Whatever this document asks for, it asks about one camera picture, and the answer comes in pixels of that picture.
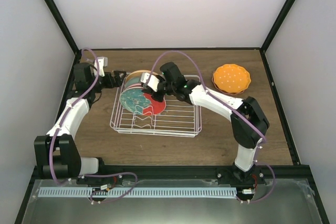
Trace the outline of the tan beige plate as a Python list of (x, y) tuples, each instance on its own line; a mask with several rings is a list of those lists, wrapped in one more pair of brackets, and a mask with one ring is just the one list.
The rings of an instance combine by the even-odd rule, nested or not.
[(142, 75), (142, 73), (150, 73), (150, 70), (137, 70), (137, 71), (134, 71), (134, 72), (130, 73), (126, 77), (125, 81), (128, 82), (132, 78), (140, 77)]

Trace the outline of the plain pink plate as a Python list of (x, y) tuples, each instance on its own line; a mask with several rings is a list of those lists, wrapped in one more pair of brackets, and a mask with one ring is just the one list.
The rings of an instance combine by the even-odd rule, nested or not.
[(135, 84), (132, 84), (132, 85), (130, 85), (129, 87), (127, 87), (126, 90), (133, 89), (133, 88), (144, 89), (144, 87), (142, 86), (141, 83), (135, 83)]

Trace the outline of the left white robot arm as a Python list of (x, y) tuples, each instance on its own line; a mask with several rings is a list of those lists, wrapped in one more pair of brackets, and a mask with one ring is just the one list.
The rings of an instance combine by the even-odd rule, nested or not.
[(37, 170), (42, 179), (67, 179), (88, 174), (95, 184), (102, 184), (107, 170), (99, 164), (101, 158), (81, 157), (75, 136), (83, 118), (98, 101), (102, 89), (122, 86), (125, 71), (105, 72), (107, 59), (97, 63), (78, 63), (73, 67), (75, 88), (68, 94), (65, 108), (56, 124), (46, 135), (34, 141)]

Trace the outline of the red and teal plate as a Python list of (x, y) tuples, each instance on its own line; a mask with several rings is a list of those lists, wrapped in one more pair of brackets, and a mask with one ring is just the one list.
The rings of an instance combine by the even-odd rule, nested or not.
[(155, 101), (149, 94), (142, 92), (140, 87), (123, 91), (119, 102), (124, 109), (136, 115), (157, 115), (166, 108), (165, 100)]

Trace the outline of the mint green flower plate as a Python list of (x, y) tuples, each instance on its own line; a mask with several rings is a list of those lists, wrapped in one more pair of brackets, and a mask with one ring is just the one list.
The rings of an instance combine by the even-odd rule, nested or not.
[(141, 77), (135, 77), (135, 78), (130, 79), (128, 82), (125, 83), (124, 88), (126, 89), (127, 87), (135, 83), (141, 83), (140, 79)]

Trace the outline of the orange polka dot plate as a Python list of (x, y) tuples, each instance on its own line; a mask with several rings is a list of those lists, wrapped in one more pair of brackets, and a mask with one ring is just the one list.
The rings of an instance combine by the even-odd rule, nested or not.
[(218, 87), (226, 92), (241, 92), (251, 83), (250, 73), (242, 66), (224, 64), (218, 67), (213, 78)]

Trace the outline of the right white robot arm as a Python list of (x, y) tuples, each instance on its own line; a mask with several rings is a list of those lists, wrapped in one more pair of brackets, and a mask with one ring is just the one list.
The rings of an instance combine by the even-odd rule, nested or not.
[(186, 79), (173, 62), (162, 65), (160, 70), (161, 75), (141, 74), (144, 93), (157, 102), (162, 102), (166, 95), (173, 95), (179, 101), (206, 108), (229, 120), (238, 144), (233, 177), (238, 183), (248, 182), (256, 163), (257, 148), (265, 142), (270, 126), (256, 99), (230, 97), (207, 88), (202, 80)]

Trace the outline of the pink polka dot plate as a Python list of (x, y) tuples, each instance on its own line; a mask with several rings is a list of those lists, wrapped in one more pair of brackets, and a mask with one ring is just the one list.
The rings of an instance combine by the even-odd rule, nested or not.
[(221, 92), (222, 94), (225, 94), (225, 95), (233, 95), (233, 96), (235, 96), (235, 95), (238, 95), (238, 94), (242, 94), (242, 93), (244, 93), (246, 91), (246, 89), (244, 89), (241, 92), (226, 92), (226, 91), (224, 91), (224, 90), (222, 90), (222, 89), (220, 89), (218, 87), (218, 85), (215, 83), (213, 77), (212, 77), (212, 83), (213, 83), (213, 85), (214, 85), (214, 87), (216, 88), (217, 91), (219, 91), (219, 92)]

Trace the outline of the black enclosure frame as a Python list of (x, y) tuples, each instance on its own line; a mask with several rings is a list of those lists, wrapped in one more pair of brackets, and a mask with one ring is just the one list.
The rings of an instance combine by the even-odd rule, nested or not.
[[(51, 14), (53, 15), (54, 19), (57, 22), (57, 25), (60, 27), (63, 35), (65, 36), (67, 42), (70, 44), (70, 47), (72, 48), (72, 50), (75, 52), (75, 57), (74, 57), (74, 63), (78, 63), (81, 57), (81, 53), (76, 45), (76, 43), (74, 42), (74, 39), (72, 37), (72, 35), (70, 34), (70, 31), (68, 29), (68, 27), (66, 26), (66, 23), (64, 21), (64, 19), (62, 18), (54, 0), (44, 0), (45, 3), (47, 4), (49, 10), (51, 11)], [(293, 6), (295, 0), (286, 0), (283, 7), (281, 8), (281, 11), (278, 15), (278, 17), (276, 18), (275, 23), (273, 24), (269, 34), (266, 37), (265, 42), (263, 43), (261, 49), (260, 49), (260, 55), (261, 55), (261, 59), (262, 62), (264, 64), (264, 69), (266, 71), (266, 75), (269, 81), (269, 84), (271, 86), (271, 91), (272, 91), (272, 95), (273, 98), (275, 100), (275, 104), (276, 104), (276, 108), (277, 108), (277, 112), (280, 116), (280, 121), (281, 121), (281, 125), (282, 128), (284, 130), (285, 133), (285, 137), (286, 137), (286, 141), (287, 141), (287, 145), (290, 151), (290, 155), (291, 155), (291, 159), (293, 162), (293, 165), (303, 165), (300, 163), (299, 160), (299, 156), (291, 135), (291, 132), (289, 130), (289, 125), (287, 122), (287, 119), (285, 117), (285, 113), (283, 111), (283, 107), (282, 104), (280, 102), (280, 98), (278, 95), (278, 91), (276, 89), (276, 86), (273, 83), (273, 77), (269, 68), (269, 64), (267, 62), (266, 59), (266, 49), (270, 46), (271, 41), (274, 39), (276, 33), (278, 32), (281, 24), (284, 22), (285, 17), (287, 16), (287, 14), (289, 13), (291, 7)], [(312, 176), (312, 180), (307, 180), (308, 185), (310, 187), (310, 189), (313, 190), (314, 192), (314, 196), (313, 196), (313, 201), (317, 207), (317, 211), (318, 211), (318, 216), (319, 216), (319, 220), (321, 220), (322, 223), (329, 223), (329, 219), (327, 217), (327, 214), (325, 212), (322, 200), (320, 198), (316, 183), (314, 181), (314, 178)]]

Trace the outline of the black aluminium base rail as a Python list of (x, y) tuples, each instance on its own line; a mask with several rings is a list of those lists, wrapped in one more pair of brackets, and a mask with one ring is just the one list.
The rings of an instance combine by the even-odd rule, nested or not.
[(266, 165), (255, 166), (251, 172), (240, 172), (233, 165), (228, 166), (157, 166), (157, 165), (104, 165), (99, 169), (103, 174), (123, 172), (135, 173), (139, 180), (145, 179), (218, 179), (220, 184), (250, 184), (254, 177), (258, 182), (264, 179), (307, 179), (312, 180), (308, 165)]

